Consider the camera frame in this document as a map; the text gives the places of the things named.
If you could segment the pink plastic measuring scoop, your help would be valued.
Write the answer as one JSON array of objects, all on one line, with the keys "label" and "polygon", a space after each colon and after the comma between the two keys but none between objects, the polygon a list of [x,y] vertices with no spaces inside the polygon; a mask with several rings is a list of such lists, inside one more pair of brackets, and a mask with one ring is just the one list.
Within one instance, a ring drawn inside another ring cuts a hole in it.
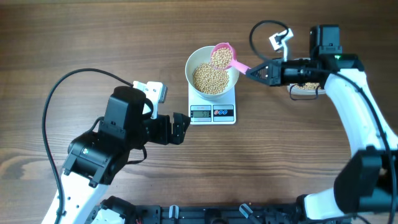
[{"label": "pink plastic measuring scoop", "polygon": [[229,43],[223,42],[223,43],[219,43],[219,44],[215,45],[214,49],[211,51],[211,55],[212,55],[212,53],[214,51],[216,51],[216,50],[218,50],[220,48],[223,48],[223,47],[229,48],[233,52],[233,59],[231,60],[230,65],[228,67],[226,67],[225,69],[223,69],[223,70],[227,70],[227,69],[233,67],[233,68],[237,69],[239,72],[241,72],[242,74],[245,75],[246,71],[248,69],[250,69],[250,67],[248,67],[247,65],[237,61],[237,59],[236,59],[236,51]]}]

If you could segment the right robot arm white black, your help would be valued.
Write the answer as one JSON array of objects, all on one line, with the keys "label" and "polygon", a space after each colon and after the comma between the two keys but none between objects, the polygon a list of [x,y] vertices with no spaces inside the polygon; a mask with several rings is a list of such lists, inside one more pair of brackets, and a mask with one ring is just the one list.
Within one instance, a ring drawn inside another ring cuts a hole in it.
[{"label": "right robot arm white black", "polygon": [[288,27],[272,35],[272,47],[284,56],[265,58],[246,76],[267,86],[319,84],[340,116],[351,149],[351,159],[332,188],[298,198],[301,221],[321,223],[386,212],[392,223],[397,211],[397,135],[370,92],[363,64],[357,55],[343,52],[337,25],[311,28],[308,58],[288,58],[292,36]]}]

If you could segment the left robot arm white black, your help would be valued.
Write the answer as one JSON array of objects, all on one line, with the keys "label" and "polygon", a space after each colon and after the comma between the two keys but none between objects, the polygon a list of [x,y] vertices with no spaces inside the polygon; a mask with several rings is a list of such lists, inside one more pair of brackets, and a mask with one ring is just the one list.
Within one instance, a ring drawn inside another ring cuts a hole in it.
[{"label": "left robot arm white black", "polygon": [[62,193],[56,193],[44,223],[83,223],[106,193],[115,175],[127,164],[133,149],[145,152],[145,144],[181,144],[190,117],[174,113],[152,119],[144,107],[153,108],[143,91],[119,86],[109,97],[105,115],[75,138],[61,175]]}]

